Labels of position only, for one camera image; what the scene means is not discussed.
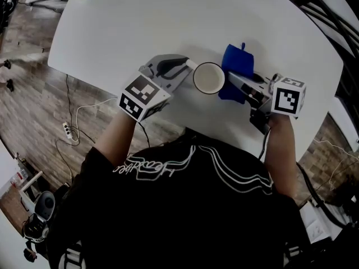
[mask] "wooden floor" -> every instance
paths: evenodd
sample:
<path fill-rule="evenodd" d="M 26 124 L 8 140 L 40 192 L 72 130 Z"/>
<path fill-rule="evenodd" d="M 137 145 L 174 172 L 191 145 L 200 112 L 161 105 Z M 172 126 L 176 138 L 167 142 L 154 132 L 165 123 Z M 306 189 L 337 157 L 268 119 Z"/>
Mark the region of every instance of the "wooden floor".
<path fill-rule="evenodd" d="M 0 135 L 13 154 L 18 152 L 20 157 L 26 158 L 34 168 L 42 170 L 55 188 L 70 181 L 69 169 L 55 147 L 55 141 L 58 139 L 68 142 L 62 127 L 63 122 L 70 122 L 66 75 L 47 66 L 48 52 L 59 18 L 60 14 L 51 10 L 18 5 L 5 37 L 3 51 L 12 49 L 14 44 L 20 41 L 40 45 L 45 48 L 45 53 L 13 59 L 10 70 L 0 69 L 0 81 L 11 78 L 15 87 L 14 92 L 0 88 Z M 73 116 L 79 106 L 96 104 L 113 97 L 73 77 L 68 78 L 68 85 Z M 79 126 L 96 140 L 117 110 L 113 100 L 97 107 L 81 109 Z M 156 115 L 146 120 L 143 125 L 152 145 L 174 140 L 183 131 L 182 127 L 160 120 Z M 330 116 L 324 120 L 316 139 L 329 140 L 349 150 L 348 143 Z M 91 141 L 82 134 L 79 146 L 72 147 L 58 142 L 58 147 L 76 175 L 91 148 Z M 136 126 L 130 152 L 146 147 L 146 137 L 142 129 Z M 328 180 L 345 157 L 339 149 L 328 143 L 313 142 L 300 161 L 314 187 L 320 187 L 318 192 L 328 200 L 335 194 L 335 190 L 330 190 Z M 356 175 L 358 178 L 359 163 L 346 168 L 353 161 L 353 158 L 348 158 L 337 169 L 336 173 L 344 170 L 340 174 L 335 173 L 335 187 L 345 180 L 346 175 Z M 300 186 L 296 202 L 300 205 L 310 195 L 301 174 L 298 174 L 298 180 Z M 5 195 L 1 202 L 7 200 L 6 204 L 11 203 L 13 195 L 11 196 L 10 198 Z"/>

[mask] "black t-shirt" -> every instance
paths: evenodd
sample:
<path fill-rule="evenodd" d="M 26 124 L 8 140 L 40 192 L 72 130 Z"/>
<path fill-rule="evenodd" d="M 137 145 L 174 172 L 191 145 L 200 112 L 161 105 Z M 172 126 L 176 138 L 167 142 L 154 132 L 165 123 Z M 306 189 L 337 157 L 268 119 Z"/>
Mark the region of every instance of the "black t-shirt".
<path fill-rule="evenodd" d="M 280 268 L 300 222 L 263 163 L 219 141 L 179 140 L 117 168 L 92 148 L 54 218 L 48 257 L 58 268 L 80 240 L 88 268 Z"/>

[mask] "forearm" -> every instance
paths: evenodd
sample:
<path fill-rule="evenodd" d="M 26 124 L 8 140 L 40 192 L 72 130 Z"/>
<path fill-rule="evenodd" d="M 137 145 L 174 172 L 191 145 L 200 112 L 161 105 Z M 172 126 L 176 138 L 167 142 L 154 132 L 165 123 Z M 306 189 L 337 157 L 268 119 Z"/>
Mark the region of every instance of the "forearm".
<path fill-rule="evenodd" d="M 123 164 L 130 148 L 135 125 L 136 121 L 120 110 L 97 140 L 95 148 L 114 166 Z"/>
<path fill-rule="evenodd" d="M 272 121 L 264 164 L 277 191 L 294 197 L 297 191 L 296 149 L 288 116 L 277 116 Z"/>

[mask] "white cable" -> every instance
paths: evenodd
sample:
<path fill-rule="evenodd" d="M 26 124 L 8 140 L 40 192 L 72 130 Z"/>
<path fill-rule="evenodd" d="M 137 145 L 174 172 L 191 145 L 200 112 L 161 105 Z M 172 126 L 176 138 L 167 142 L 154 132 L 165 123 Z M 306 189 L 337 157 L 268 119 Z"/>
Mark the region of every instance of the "white cable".
<path fill-rule="evenodd" d="M 79 141 L 79 139 L 80 139 L 80 130 L 79 130 L 80 128 L 79 128 L 79 123 L 78 123 L 78 121 L 77 121 L 77 117 L 79 116 L 79 109 L 88 108 L 88 107 L 91 107 L 91 106 L 98 106 L 98 105 L 107 103 L 108 101 L 111 101 L 111 100 L 117 100 L 117 98 L 111 98 L 111 99 L 108 99 L 108 100 L 106 100 L 106 101 L 102 101 L 101 103 L 98 103 L 98 104 L 95 104 L 95 105 L 83 105 L 83 106 L 80 106 L 80 107 L 77 109 L 77 111 L 76 111 L 76 128 L 77 128 L 77 136 L 78 136 L 78 139 L 77 139 L 77 140 L 74 140 L 74 139 L 72 138 L 72 140 L 73 140 L 74 142 L 77 142 L 77 141 Z"/>
<path fill-rule="evenodd" d="M 336 146 L 336 145 L 332 144 L 330 141 L 317 141 L 316 139 L 314 139 L 314 141 L 317 142 L 317 143 L 327 142 L 327 143 L 330 144 L 331 146 L 337 147 L 338 149 L 342 150 L 342 151 L 343 151 L 345 154 L 347 154 L 348 156 L 351 156 L 351 157 L 355 158 L 357 161 L 359 161 L 359 158 L 357 158 L 356 156 L 353 156 L 353 155 L 347 153 L 344 149 L 342 149 L 342 148 L 339 147 L 339 146 Z M 335 187 L 333 186 L 333 183 L 332 183 L 332 177 L 333 177 L 335 171 L 339 168 L 339 166 L 342 164 L 342 162 L 343 162 L 344 160 L 345 160 L 345 159 L 343 159 L 343 160 L 340 161 L 340 163 L 337 165 L 337 167 L 333 170 L 332 175 L 330 176 L 330 179 L 328 180 L 328 182 L 329 182 L 329 184 L 330 184 L 330 191 L 332 191 L 332 190 L 335 189 Z"/>

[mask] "cup rim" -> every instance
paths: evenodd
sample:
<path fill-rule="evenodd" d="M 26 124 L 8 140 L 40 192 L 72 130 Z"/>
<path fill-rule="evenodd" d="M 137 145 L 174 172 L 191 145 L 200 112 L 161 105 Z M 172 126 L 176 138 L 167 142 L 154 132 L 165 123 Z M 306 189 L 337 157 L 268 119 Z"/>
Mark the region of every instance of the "cup rim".
<path fill-rule="evenodd" d="M 218 67 L 222 70 L 222 72 L 223 72 L 223 69 L 222 69 L 222 67 L 221 67 L 219 64 L 216 64 L 216 63 L 214 63 L 214 62 L 204 62 L 204 63 L 202 63 L 202 64 L 199 64 L 198 67 L 197 67 L 197 68 L 195 69 L 195 71 L 193 72 L 193 78 L 192 78 L 192 79 L 193 79 L 193 84 L 195 84 L 196 89 L 199 90 L 200 92 L 202 92 L 203 94 L 206 94 L 206 95 L 214 95 L 214 94 L 218 93 L 218 92 L 223 88 L 223 86 L 224 86 L 224 82 L 225 82 L 224 72 L 223 72 L 223 83 L 222 83 L 222 86 L 218 89 L 218 91 L 216 91 L 216 92 L 211 92 L 211 93 L 209 93 L 209 92 L 203 92 L 202 90 L 200 90 L 200 89 L 197 87 L 197 85 L 196 85 L 196 83 L 195 83 L 195 74 L 196 74 L 196 71 L 197 71 L 197 69 L 198 69 L 200 66 L 202 66 L 203 64 L 214 64 L 214 65 L 218 66 Z"/>

